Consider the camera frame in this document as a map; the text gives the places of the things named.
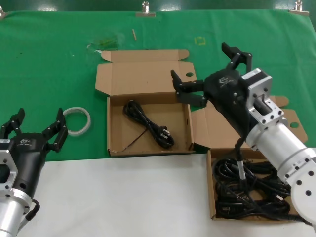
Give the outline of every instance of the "metal clip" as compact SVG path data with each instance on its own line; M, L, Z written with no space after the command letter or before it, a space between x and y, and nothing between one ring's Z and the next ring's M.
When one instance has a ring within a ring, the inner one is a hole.
M155 12L149 11L149 2L147 1L143 2L142 6L143 6L143 11L137 12L136 16L156 16Z
M303 11L303 8L302 8L302 1L301 0L297 0L295 2L295 7L293 10L290 10L291 13L295 13L295 14L300 14L300 15L304 15L304 16L308 16L310 14L309 11Z
M3 18L5 18L7 13L5 13L3 10L2 10L2 7L0 6L0 20L2 20Z

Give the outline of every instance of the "cardboard box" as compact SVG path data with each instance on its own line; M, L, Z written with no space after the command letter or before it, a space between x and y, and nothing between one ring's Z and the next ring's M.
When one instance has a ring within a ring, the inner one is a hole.
M109 95L107 148L110 156L142 156L192 153L194 144L190 106L176 100L170 71L183 81L197 80L192 63L182 62L187 50L103 51L111 63L98 65L95 88ZM145 127L123 114L129 100L138 101L147 117L167 126L175 144L165 150L146 132L131 144Z
M272 97L273 101L279 106L283 107L288 104L288 99L283 96L277 96ZM194 134L194 139L197 141L204 141L205 146L210 146L211 150L208 151L207 154L207 179L208 179L208 194L209 194L209 207L210 207L210 217L213 220L223 220L224 218L217 217L216 216L216 208L215 208L215 202L217 200L217 194L215 191L215 178L212 173L212 164L217 158L221 158L224 155L228 154L233 150L235 147L235 143L237 139L239 138L239 135L232 129L232 127L228 124L228 122L222 118L221 114L216 112L216 110L213 106L208 106L204 110L201 110L197 112L196 114L192 114L192 121L193 124L197 123L197 121L200 121L199 126L205 126L201 125L201 121L204 121L203 118L205 118L205 123L207 124L207 132L210 135L207 135L204 133L200 134ZM289 109L283 109L284 116L287 118L289 124L291 123L298 123L297 128L289 127L289 129L302 141L307 141L307 135L295 113L294 110ZM215 126L213 123L208 123L209 118L213 118L213 121L216 121ZM246 144L242 146L242 154L244 159L251 160L253 162L263 162L266 161L265 157L260 153L251 150ZM261 195L258 192L252 192L251 196L254 199L261 199ZM295 208L293 207L291 197L287 197L286 201L290 204L290 214L297 215ZM247 218L244 218L242 220L247 221L256 221L256 222L275 222L275 223L281 223L280 221L271 221L267 220L264 217L258 217L258 216L250 216Z

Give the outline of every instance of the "white cable ring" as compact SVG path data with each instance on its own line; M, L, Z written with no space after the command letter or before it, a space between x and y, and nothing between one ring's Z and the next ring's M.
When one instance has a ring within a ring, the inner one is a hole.
M69 109L66 109L64 111L64 116L66 115L69 115L69 114L73 114L73 113L83 113L87 116L87 123L86 125L83 127L83 129L79 130L79 131L71 131L68 129L68 134L73 136L73 137L78 137L78 136L81 136L83 135L85 132L88 131L88 129L90 128L90 125L91 125L91 118L90 118L90 114L89 112L85 109L85 108L82 108L82 107L72 107L72 108L69 108Z

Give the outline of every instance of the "bundle of black cables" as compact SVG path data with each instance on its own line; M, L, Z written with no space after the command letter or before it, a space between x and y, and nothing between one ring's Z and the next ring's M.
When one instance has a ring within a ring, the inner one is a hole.
M277 171L268 161L244 161L244 169L246 189L240 186L236 159L224 157L214 162L218 216L227 219L262 216L271 220L300 221L310 225L301 216L289 214L290 205L284 199L290 195L291 187L281 182ZM263 199L255 201L250 196L253 190Z
M166 126L158 126L153 123L144 113L140 104L130 100L123 108L123 112L132 120L146 127L146 130L138 136L140 138L147 130L150 131L154 140L163 148L169 149L174 145L174 140Z

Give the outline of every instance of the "green tablecloth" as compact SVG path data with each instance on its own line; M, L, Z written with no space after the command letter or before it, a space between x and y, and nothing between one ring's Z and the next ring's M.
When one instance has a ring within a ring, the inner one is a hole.
M135 30L135 41L132 29ZM106 158L106 96L95 91L96 49L188 49L204 79L227 64L221 43L253 54L253 67L273 79L274 95L290 99L316 146L316 35L308 17L285 10L158 12L13 12L0 21L0 124L23 107L23 132L41 132L57 109L86 108L90 130L67 139L47 160ZM71 129L83 118L69 118Z

